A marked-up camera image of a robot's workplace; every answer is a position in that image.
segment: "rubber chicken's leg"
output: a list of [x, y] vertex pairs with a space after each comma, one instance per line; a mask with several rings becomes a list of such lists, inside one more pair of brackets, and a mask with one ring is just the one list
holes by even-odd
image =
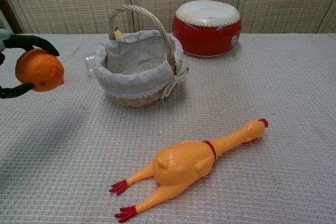
[[127, 179], [124, 179], [118, 183], [111, 185], [110, 192], [117, 193], [117, 195], [122, 194], [130, 185], [143, 180], [145, 178], [153, 177], [153, 163], [149, 163], [144, 169], [134, 173]]
[[166, 200], [176, 197], [180, 193], [182, 193], [188, 185], [174, 185], [174, 186], [160, 186], [155, 193], [153, 193], [150, 197], [142, 201], [136, 206], [131, 207], [122, 207], [120, 208], [120, 213], [115, 214], [116, 218], [120, 218], [119, 222], [127, 221], [132, 218], [136, 214], [139, 214], [159, 203], [162, 203]]

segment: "red chicken feet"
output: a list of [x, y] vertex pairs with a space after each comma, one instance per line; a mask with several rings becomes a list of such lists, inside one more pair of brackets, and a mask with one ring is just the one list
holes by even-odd
[[126, 179], [124, 179], [118, 183], [111, 185], [111, 187], [112, 188], [109, 190], [109, 192], [117, 193], [117, 195], [120, 195], [128, 188], [128, 184]]
[[119, 222], [125, 222], [137, 214], [135, 206], [120, 208], [121, 213], [115, 214], [116, 218], [120, 218]]

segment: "textured fabric surface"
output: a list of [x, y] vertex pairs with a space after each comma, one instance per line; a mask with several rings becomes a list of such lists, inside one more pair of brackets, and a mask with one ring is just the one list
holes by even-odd
[[118, 98], [147, 97], [171, 87], [176, 77], [182, 79], [188, 64], [183, 64], [181, 43], [172, 34], [169, 37], [175, 55], [175, 76], [158, 30], [127, 33], [98, 45], [92, 68], [106, 93]]
[[[1, 101], [0, 223], [118, 223], [120, 207], [157, 189], [153, 178], [117, 197], [110, 185], [163, 147], [207, 140], [265, 117], [263, 138], [225, 153], [178, 197], [127, 223], [336, 223], [336, 40], [246, 35], [223, 57], [185, 56], [190, 71], [146, 109], [110, 100], [82, 55], [108, 35], [40, 35], [60, 52], [65, 83]], [[6, 49], [2, 87], [18, 84]]]

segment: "black robotic claw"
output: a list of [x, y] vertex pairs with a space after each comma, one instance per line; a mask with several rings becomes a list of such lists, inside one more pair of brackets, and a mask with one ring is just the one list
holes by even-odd
[[29, 90], [33, 88], [34, 88], [34, 84], [32, 83], [21, 84], [11, 89], [8, 89], [8, 88], [3, 89], [0, 86], [0, 98], [1, 99], [16, 98], [16, 97], [19, 97], [20, 95], [23, 95], [24, 93], [27, 93]]
[[22, 48], [26, 51], [33, 49], [33, 46], [37, 46], [54, 56], [59, 56], [59, 52], [49, 41], [34, 35], [12, 34], [10, 38], [4, 40], [3, 43], [6, 48]]

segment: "wicker basket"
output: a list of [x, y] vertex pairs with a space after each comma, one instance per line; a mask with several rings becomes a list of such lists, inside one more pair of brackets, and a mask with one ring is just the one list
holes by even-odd
[[[125, 33], [122, 38], [116, 38], [114, 34], [113, 22], [116, 15], [125, 10], [132, 10], [143, 14], [155, 23], [158, 30], [139, 31], [137, 33], [131, 34]], [[107, 95], [119, 104], [134, 108], [149, 107], [154, 104], [158, 99], [163, 99], [164, 97], [170, 95], [171, 90], [176, 84], [182, 81], [182, 77], [188, 71], [188, 67], [182, 67], [183, 49], [178, 39], [175, 38], [172, 34], [168, 34], [160, 21], [152, 13], [139, 6], [123, 5], [116, 8], [111, 14], [109, 25], [110, 41], [106, 44], [101, 44], [101, 50], [97, 50], [101, 53], [101, 55], [98, 56], [96, 59], [96, 52], [96, 55], [94, 57], [94, 61], [96, 62], [94, 67], [95, 76], [97, 77], [103, 89], [105, 89]], [[158, 43], [158, 41], [161, 42], [161, 51], [157, 49], [157, 55], [148, 55], [147, 53], [149, 49], [145, 46], [139, 46], [139, 53], [137, 53], [137, 55], [131, 55], [132, 52], [135, 53], [136, 51], [138, 51], [138, 49], [134, 51], [134, 47], [140, 45], [139, 43], [143, 45], [147, 43], [149, 46], [155, 45], [159, 47], [160, 44]], [[112, 53], [109, 53], [109, 50], [112, 50], [114, 52], [113, 57], [111, 57]], [[124, 66], [120, 67], [118, 62], [118, 60], [124, 60], [122, 57], [124, 57], [124, 59], [128, 59], [128, 64], [130, 64], [130, 61], [139, 62], [139, 57], [142, 57], [145, 62], [145, 58], [148, 57], [149, 59], [152, 59], [154, 62], [156, 62], [156, 66], [152, 68], [146, 68], [144, 70], [142, 69], [140, 72], [128, 72], [126, 74], [123, 74], [123, 72], [127, 72], [128, 69], [125, 69], [123, 72], [117, 72], [116, 70], [113, 70], [114, 68], [116, 68], [116, 65], [118, 65], [119, 69], [123, 69]], [[135, 65], [132, 66], [132, 69], [139, 67], [137, 66], [138, 63], [134, 64]], [[159, 73], [159, 69], [161, 71], [160, 74], [162, 73], [165, 75], [164, 77], [162, 77], [160, 76], [160, 74], [158, 74], [158, 78], [163, 79], [161, 82], [156, 80], [155, 74], [153, 74], [154, 72]], [[116, 76], [119, 77], [119, 82], [115, 80]], [[150, 90], [144, 90], [145, 88], [142, 88], [138, 93], [136, 93], [134, 89], [138, 86], [135, 86], [134, 82], [139, 83], [141, 82], [141, 80], [145, 80], [146, 82], [145, 84], [141, 83], [143, 86], [151, 88]], [[128, 94], [125, 94], [125, 92], [122, 93], [120, 91], [117, 92], [116, 89], [114, 89], [114, 86], [117, 85], [119, 85], [120, 89], [128, 89]]]

